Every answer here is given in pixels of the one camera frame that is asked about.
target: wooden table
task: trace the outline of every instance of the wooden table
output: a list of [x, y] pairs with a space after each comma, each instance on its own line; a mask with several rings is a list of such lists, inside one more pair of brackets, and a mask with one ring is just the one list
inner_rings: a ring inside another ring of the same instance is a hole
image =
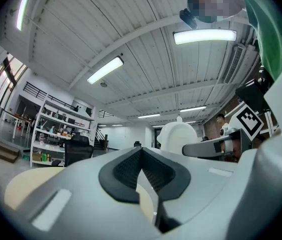
[[2, 111], [1, 120], [0, 120], [0, 130], [1, 130], [1, 124], [2, 124], [2, 121], [3, 121], [4, 113], [5, 113], [6, 115], [8, 115], [9, 117], [12, 117], [12, 118], [16, 119], [16, 122], [15, 122], [15, 125], [14, 125], [14, 130], [13, 130], [13, 137], [12, 137], [12, 139], [15, 139], [16, 130], [17, 130], [17, 126], [18, 126], [18, 124], [19, 124], [19, 121], [20, 121], [20, 122], [21, 122], [21, 121], [27, 122], [28, 124], [27, 124], [26, 134], [28, 134], [28, 133], [30, 132], [30, 124], [31, 124], [30, 121], [28, 121], [28, 120], [26, 120], [26, 119], [24, 119], [24, 118], [15, 116], [14, 114], [11, 114], [10, 112], [8, 112], [8, 111], [6, 111], [6, 110], [4, 110], [4, 109], [3, 109], [3, 111]]
[[[47, 182], [53, 176], [57, 175], [64, 167], [44, 167], [26, 170], [15, 176], [7, 185], [4, 193], [4, 203], [16, 210], [36, 188]], [[151, 197], [148, 192], [139, 184], [136, 186], [136, 192], [140, 195], [140, 208], [149, 222], [152, 223], [154, 208]]]

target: round wooden table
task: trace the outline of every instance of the round wooden table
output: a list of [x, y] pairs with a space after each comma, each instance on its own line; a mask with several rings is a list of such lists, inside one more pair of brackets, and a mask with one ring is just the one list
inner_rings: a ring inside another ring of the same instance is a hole
[[[47, 182], [53, 176], [64, 170], [64, 167], [44, 167], [26, 170], [15, 176], [7, 185], [4, 193], [4, 203], [16, 210], [24, 199], [36, 188]], [[149, 222], [152, 222], [154, 208], [148, 192], [139, 184], [136, 192], [140, 195], [140, 207]]]

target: ceiling light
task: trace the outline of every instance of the ceiling light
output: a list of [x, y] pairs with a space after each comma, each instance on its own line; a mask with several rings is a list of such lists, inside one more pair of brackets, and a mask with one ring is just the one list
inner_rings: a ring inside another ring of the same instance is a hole
[[153, 118], [158, 116], [160, 116], [160, 114], [148, 114], [148, 115], [138, 116], [138, 118]]
[[204, 110], [207, 106], [197, 106], [193, 108], [181, 109], [180, 112], [188, 112], [193, 110]]
[[227, 29], [199, 29], [173, 34], [176, 45], [198, 42], [198, 41], [235, 41], [237, 40], [237, 32]]
[[21, 0], [19, 12], [17, 13], [16, 27], [20, 31], [22, 29], [22, 22], [23, 22], [23, 17], [24, 17], [25, 10], [26, 10], [27, 2], [28, 0]]
[[105, 75], [109, 74], [111, 71], [117, 69], [118, 67], [121, 67], [123, 64], [124, 64], [124, 61], [120, 58], [120, 56], [117, 56], [113, 60], [111, 60], [109, 63], [107, 63], [103, 67], [101, 67], [93, 75], [91, 75], [87, 79], [87, 81], [90, 84], [93, 84], [96, 81], [98, 81], [100, 78], [103, 78]]

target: person's hair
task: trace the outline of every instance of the person's hair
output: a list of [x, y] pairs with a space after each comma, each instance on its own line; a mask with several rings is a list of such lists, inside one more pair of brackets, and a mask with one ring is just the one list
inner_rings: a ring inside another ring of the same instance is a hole
[[218, 114], [218, 115], [216, 116], [216, 118], [223, 118], [223, 119], [225, 120], [225, 115], [224, 115], [224, 114]]

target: fluorescent light fixture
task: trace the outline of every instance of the fluorescent light fixture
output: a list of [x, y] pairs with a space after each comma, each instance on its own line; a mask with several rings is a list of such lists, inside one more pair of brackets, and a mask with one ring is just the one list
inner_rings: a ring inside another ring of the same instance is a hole
[[160, 114], [148, 114], [148, 115], [138, 116], [138, 118], [153, 118], [158, 116], [160, 116]]
[[181, 109], [180, 112], [188, 112], [193, 110], [204, 110], [207, 106], [197, 106], [193, 108]]
[[16, 27], [20, 31], [22, 29], [22, 22], [23, 22], [23, 17], [25, 15], [27, 2], [28, 2], [28, 0], [21, 0], [19, 12], [17, 13]]
[[198, 42], [198, 41], [235, 41], [237, 32], [227, 29], [198, 29], [173, 34], [176, 45]]
[[118, 67], [121, 67], [124, 64], [124, 61], [120, 58], [120, 56], [115, 57], [113, 60], [111, 60], [109, 63], [105, 64], [103, 67], [101, 67], [97, 72], [95, 72], [93, 75], [91, 75], [87, 81], [90, 84], [94, 84], [96, 81], [98, 81], [100, 78], [103, 78], [107, 74], [109, 74], [111, 71], [117, 69]]

